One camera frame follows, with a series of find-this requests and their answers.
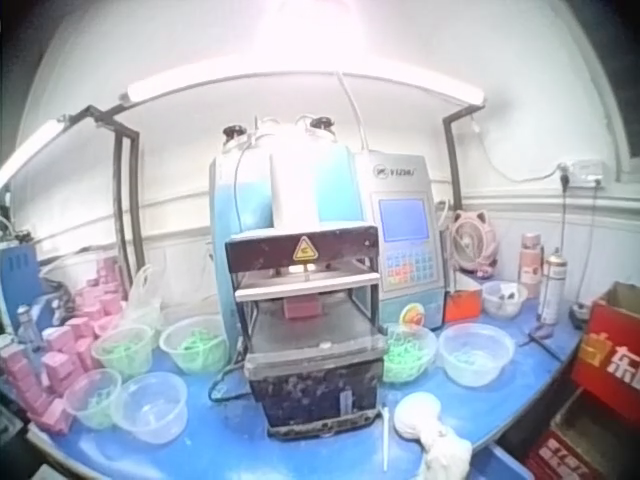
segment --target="blue bin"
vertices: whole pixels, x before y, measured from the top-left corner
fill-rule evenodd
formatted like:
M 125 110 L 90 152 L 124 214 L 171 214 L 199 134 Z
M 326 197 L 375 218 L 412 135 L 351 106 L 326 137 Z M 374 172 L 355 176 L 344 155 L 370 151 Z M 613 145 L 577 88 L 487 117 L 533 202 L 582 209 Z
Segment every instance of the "blue bin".
M 495 443 L 476 453 L 471 459 L 472 480 L 534 480 L 524 465 Z

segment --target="keypad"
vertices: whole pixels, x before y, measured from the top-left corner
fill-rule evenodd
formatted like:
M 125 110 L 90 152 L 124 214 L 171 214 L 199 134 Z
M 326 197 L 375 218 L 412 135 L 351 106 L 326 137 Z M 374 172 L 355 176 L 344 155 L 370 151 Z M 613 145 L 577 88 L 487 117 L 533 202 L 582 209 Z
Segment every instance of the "keypad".
M 389 252 L 385 262 L 387 283 L 390 286 L 427 283 L 436 276 L 433 256 L 423 248 Z

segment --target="machine control panel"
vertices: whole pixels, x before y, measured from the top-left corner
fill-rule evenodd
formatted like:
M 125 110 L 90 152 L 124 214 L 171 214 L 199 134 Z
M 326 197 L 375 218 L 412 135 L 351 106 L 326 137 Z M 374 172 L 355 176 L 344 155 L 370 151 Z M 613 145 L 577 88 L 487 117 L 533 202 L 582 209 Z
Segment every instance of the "machine control panel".
M 363 205 L 378 225 L 382 299 L 444 286 L 424 158 L 370 152 L 366 160 L 359 162 L 358 176 L 366 196 Z

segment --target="blue machine housing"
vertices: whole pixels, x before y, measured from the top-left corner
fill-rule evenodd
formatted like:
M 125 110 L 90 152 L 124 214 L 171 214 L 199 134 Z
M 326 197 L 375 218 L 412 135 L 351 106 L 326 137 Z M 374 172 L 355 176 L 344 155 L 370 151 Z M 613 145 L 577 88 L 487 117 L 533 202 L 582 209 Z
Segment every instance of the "blue machine housing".
M 17 333 L 20 327 L 17 311 L 21 305 L 31 307 L 38 330 L 51 326 L 53 298 L 45 290 L 39 271 L 32 244 L 0 249 L 0 313 L 7 333 Z

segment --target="blue workbench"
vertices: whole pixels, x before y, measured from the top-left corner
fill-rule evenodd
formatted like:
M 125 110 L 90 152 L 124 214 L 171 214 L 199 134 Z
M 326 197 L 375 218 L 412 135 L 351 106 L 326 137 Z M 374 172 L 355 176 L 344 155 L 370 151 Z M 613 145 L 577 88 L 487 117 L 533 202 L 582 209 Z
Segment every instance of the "blue workbench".
M 580 333 L 568 320 L 554 338 L 526 343 L 535 322 L 535 305 L 525 304 L 512 321 L 482 316 L 482 323 L 500 326 L 517 345 L 511 363 L 498 379 L 481 388 L 452 382 L 439 367 L 399 388 L 384 387 L 381 400 L 390 407 L 405 395 L 427 391 L 442 402 L 443 423 L 477 451 L 495 440 L 544 391 L 578 344 Z M 154 368 L 176 371 L 161 352 Z M 185 376 L 189 387 L 189 420 L 173 442 L 144 444 L 119 429 L 94 432 L 74 422 L 66 436 L 44 436 L 32 427 L 30 437 L 65 463 L 79 463 L 112 478 L 173 479 L 409 479 L 418 471 L 421 448 L 391 433 L 389 471 L 382 471 L 382 422 L 369 428 L 327 438 L 283 443 L 269 439 L 263 413 L 252 399 L 213 406 L 207 398 L 210 376 Z

